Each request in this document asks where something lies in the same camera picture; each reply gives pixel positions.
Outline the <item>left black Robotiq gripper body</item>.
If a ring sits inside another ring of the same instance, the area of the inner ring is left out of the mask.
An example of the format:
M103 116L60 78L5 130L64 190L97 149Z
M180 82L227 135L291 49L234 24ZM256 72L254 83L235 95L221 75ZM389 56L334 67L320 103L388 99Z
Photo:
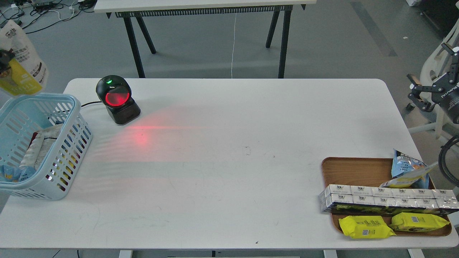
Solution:
M12 49L6 50L6 49L1 49L0 50L0 76L2 78L5 78L11 73L11 65L10 61L12 61L15 58L15 54Z

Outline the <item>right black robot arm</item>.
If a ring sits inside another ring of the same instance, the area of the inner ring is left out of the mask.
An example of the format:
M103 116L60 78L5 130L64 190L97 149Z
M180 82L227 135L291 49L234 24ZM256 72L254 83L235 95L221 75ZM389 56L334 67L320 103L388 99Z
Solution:
M433 112L434 121L424 126L413 127L410 133L434 132L443 145L438 155L441 174L458 187L458 168L450 170L446 162L447 153L458 152L458 47L441 43L424 63L420 78L408 74L410 103L407 110L418 108L422 112Z

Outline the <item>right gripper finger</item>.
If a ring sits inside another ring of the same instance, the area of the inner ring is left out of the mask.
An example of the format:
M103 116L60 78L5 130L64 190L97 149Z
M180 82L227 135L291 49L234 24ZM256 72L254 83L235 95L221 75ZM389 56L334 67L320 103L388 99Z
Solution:
M449 72L447 75L449 76L448 81L457 81L458 80L458 63L459 63L459 47L456 46L451 48L448 44L442 43L441 47L448 52L448 54L452 57Z
M412 103L418 107L421 111L424 112L431 112L433 111L436 104L431 104L429 101L423 101L420 97L420 93L422 92L429 92L429 93L442 93L443 87L437 86L423 86L420 83L415 75L407 74L408 80L410 80L411 85L411 93L408 95L408 98L412 101Z

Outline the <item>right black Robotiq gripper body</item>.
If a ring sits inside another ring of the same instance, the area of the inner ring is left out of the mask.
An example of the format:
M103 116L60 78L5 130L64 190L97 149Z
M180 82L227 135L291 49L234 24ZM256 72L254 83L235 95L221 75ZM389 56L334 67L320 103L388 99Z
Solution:
M438 104L448 118L459 124L459 87L458 83L450 82L449 74L443 74L433 83L432 101Z

